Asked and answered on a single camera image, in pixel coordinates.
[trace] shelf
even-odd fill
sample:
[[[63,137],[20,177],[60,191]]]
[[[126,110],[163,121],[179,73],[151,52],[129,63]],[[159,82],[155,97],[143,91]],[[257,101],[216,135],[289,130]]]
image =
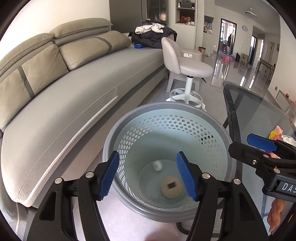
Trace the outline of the shelf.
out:
[[[195,25],[191,25],[191,24],[184,24],[184,23],[176,23],[176,24],[185,25],[185,26],[192,26],[192,27],[194,27],[194,26],[195,26]]]
[[[185,7],[177,7],[177,9],[195,10],[195,8],[185,8]]]

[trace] glass table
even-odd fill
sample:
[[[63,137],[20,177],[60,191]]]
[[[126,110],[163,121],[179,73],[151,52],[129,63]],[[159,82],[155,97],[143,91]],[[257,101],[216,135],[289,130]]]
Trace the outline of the glass table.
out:
[[[229,126],[229,134],[232,141],[248,144],[247,136],[249,134],[268,138],[270,132],[276,126],[281,127],[284,135],[296,139],[296,127],[291,123],[292,120],[289,116],[281,109],[267,102],[259,95],[236,84],[224,82],[223,85],[228,116],[223,127]],[[250,193],[268,231],[267,216],[274,198],[262,193],[264,184],[262,179],[255,174],[255,168],[237,162],[236,178],[242,180]]]

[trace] white piping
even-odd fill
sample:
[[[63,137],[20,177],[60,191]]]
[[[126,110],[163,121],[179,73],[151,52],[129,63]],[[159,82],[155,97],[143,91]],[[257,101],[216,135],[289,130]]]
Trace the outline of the white piping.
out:
[[[16,224],[16,227],[15,227],[15,233],[16,233],[16,235],[18,235],[17,232],[18,232],[18,227],[20,225],[20,211],[18,209],[17,203],[15,203],[15,205],[17,206],[17,224]]]
[[[40,186],[43,179],[46,177],[46,175],[49,173],[53,165],[57,162],[57,160],[62,156],[62,154],[66,151],[66,149],[70,146],[70,144],[77,138],[77,136],[101,113],[103,110],[105,110],[113,101],[115,101],[118,98],[118,96],[114,97],[112,100],[110,100],[102,109],[100,109],[73,137],[72,139],[67,143],[67,145],[63,148],[63,150],[58,154],[58,156],[53,160],[53,162],[50,164],[50,166],[46,169],[46,171],[43,173],[31,193],[29,194],[28,198],[22,202],[23,205],[25,205],[34,195],[37,188]]]

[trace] ball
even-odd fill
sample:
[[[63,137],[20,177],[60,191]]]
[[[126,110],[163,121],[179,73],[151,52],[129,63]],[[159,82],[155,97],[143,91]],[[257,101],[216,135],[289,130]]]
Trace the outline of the ball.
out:
[[[184,194],[183,182],[174,176],[165,178],[161,185],[161,192],[167,198],[178,198]]]
[[[157,172],[161,171],[162,168],[163,168],[162,162],[161,161],[155,161],[155,162],[153,162],[153,168]]]

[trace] ceiling light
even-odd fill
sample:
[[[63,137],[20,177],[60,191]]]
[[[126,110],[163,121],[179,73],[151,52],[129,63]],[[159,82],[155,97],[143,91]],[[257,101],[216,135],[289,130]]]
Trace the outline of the ceiling light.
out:
[[[258,18],[257,15],[254,14],[254,13],[252,12],[252,10],[253,10],[253,8],[250,7],[250,11],[246,11],[245,14],[246,14],[248,17],[250,17],[250,18],[257,19],[257,18]]]

